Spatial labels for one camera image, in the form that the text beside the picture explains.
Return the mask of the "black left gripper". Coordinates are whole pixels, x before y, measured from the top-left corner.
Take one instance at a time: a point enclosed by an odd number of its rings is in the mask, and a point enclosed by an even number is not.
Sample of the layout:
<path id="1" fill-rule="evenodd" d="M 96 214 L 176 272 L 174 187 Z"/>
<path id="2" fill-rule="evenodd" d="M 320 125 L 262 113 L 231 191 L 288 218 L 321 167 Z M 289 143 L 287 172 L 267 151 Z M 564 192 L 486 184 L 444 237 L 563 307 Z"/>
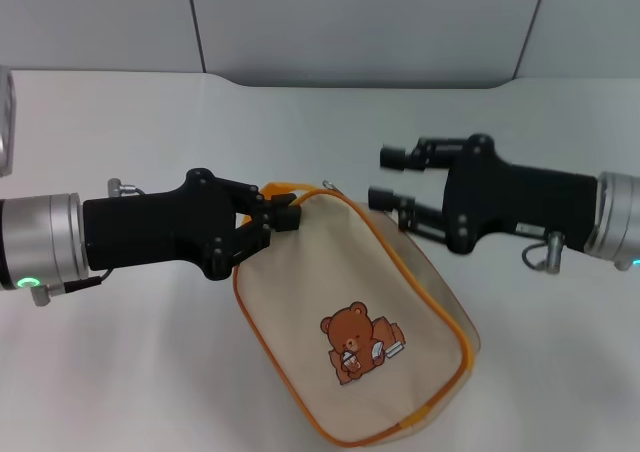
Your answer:
<path id="1" fill-rule="evenodd" d="M 209 280 L 267 248 L 275 232 L 299 228 L 293 193 L 267 198 L 257 186 L 192 169 L 171 191 L 83 203 L 85 250 L 93 271 L 189 262 Z M 235 228 L 236 213 L 251 216 Z"/>

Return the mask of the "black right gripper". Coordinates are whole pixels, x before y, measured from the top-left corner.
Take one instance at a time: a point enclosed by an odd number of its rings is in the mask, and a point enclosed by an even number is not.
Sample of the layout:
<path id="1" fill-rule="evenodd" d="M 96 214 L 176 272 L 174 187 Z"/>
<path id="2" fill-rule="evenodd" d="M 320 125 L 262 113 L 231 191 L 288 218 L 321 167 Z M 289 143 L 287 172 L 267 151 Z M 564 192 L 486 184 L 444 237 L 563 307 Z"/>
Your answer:
<path id="1" fill-rule="evenodd" d="M 394 171 L 449 169 L 442 212 L 374 187 L 368 206 L 395 212 L 401 231 L 446 243 L 457 254 L 471 253 L 488 234 L 525 235 L 519 225 L 534 228 L 530 237 L 559 232 L 568 248 L 582 251 L 595 225 L 595 177 L 508 163 L 488 135 L 420 138 L 412 149 L 383 146 L 379 163 Z"/>

